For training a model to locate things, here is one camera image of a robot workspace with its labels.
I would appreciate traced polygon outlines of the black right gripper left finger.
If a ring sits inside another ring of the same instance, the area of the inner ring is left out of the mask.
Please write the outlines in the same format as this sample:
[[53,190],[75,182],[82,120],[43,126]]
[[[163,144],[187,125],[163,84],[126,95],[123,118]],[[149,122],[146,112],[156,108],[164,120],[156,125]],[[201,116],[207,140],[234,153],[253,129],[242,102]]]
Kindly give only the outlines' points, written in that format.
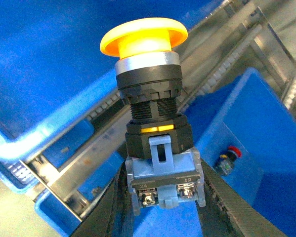
[[72,237],[131,237],[134,214],[127,189],[127,172],[122,163],[95,208],[71,234]]

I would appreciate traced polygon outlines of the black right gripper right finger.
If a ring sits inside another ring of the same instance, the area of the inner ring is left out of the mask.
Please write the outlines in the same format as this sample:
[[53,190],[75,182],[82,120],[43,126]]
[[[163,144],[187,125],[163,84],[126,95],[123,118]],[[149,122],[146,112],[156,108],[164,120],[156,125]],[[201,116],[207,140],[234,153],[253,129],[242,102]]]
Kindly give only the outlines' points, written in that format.
[[205,161],[206,206],[198,208],[204,237],[285,237],[286,235],[253,209]]

